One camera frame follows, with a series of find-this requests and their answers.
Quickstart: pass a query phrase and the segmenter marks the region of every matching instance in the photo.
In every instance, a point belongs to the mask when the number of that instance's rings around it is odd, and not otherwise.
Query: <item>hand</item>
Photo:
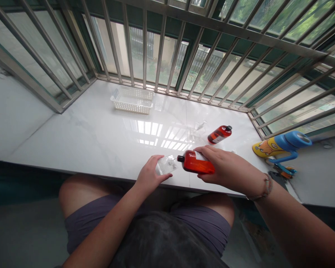
[[[154,155],[150,157],[145,166],[141,169],[138,179],[134,184],[134,187],[138,191],[148,197],[163,181],[172,177],[172,174],[164,174],[158,176],[155,172],[157,161],[164,157],[163,155]]]
[[[249,197],[264,192],[266,175],[242,157],[210,145],[194,150],[201,152],[215,167],[214,174],[197,175],[204,182],[218,184]]]

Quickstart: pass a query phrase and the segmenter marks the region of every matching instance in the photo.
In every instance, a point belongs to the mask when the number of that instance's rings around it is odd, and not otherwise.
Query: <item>small glass bottle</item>
[[[182,163],[182,168],[185,171],[197,174],[213,174],[215,167],[207,160],[202,153],[197,151],[187,150],[183,156],[178,156],[177,161]]]
[[[224,140],[225,138],[231,136],[232,134],[232,127],[231,126],[220,126],[214,132],[212,132],[208,137],[208,141],[212,144],[219,143],[220,141]]]

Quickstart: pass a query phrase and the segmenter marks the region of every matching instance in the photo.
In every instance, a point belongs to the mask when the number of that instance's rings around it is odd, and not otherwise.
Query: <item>basket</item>
[[[154,92],[127,86],[120,86],[111,96],[117,110],[149,114],[153,107]]]

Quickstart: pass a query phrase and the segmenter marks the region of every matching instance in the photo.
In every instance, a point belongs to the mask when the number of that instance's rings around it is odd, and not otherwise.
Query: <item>gray shorts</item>
[[[121,196],[106,195],[81,207],[65,220],[69,254],[119,202]],[[140,208],[137,215],[147,212]],[[182,205],[170,215],[184,222],[217,256],[221,257],[231,231],[229,223],[216,211],[199,205]]]

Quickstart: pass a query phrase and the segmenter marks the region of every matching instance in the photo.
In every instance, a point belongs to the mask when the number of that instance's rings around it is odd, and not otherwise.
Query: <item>brown glass bottle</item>
[[[232,127],[231,126],[220,126],[214,132],[212,132],[208,137],[208,141],[212,144],[219,143],[220,141],[224,140],[225,138],[231,136],[232,134]]]
[[[197,174],[215,173],[215,167],[202,153],[187,150],[183,156],[178,156],[177,160],[182,162],[182,168],[188,172]]]

